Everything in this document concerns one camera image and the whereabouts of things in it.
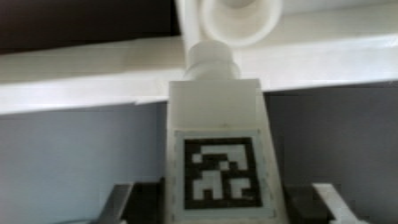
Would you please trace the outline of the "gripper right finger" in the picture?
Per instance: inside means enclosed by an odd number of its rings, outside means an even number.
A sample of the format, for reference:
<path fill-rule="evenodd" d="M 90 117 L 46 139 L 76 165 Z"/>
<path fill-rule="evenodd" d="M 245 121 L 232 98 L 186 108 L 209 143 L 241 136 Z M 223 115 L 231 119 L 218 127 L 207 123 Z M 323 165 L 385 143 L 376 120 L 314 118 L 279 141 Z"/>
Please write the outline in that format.
<path fill-rule="evenodd" d="M 286 185 L 284 196 L 291 224 L 367 224 L 357 218 L 330 183 Z"/>

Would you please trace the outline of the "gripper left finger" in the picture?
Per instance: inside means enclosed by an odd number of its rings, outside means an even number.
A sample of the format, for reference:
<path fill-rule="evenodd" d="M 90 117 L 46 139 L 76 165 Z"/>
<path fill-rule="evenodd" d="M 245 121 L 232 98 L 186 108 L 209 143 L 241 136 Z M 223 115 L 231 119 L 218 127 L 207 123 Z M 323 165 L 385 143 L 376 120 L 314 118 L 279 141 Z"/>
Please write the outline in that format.
<path fill-rule="evenodd" d="M 113 185 L 92 224 L 165 224 L 161 181 Z"/>

